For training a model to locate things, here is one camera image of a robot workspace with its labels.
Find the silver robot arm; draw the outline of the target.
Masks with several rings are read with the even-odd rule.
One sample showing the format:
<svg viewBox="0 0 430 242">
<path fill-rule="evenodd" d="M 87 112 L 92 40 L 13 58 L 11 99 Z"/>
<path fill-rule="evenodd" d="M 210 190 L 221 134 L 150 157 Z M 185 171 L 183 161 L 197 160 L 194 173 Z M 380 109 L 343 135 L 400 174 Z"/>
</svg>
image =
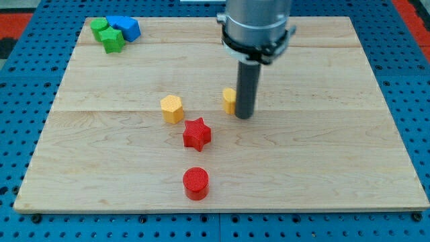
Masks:
<svg viewBox="0 0 430 242">
<path fill-rule="evenodd" d="M 270 65 L 288 47 L 296 27 L 287 29 L 292 0 L 228 0 L 216 21 L 225 51 L 246 65 Z"/>
</svg>

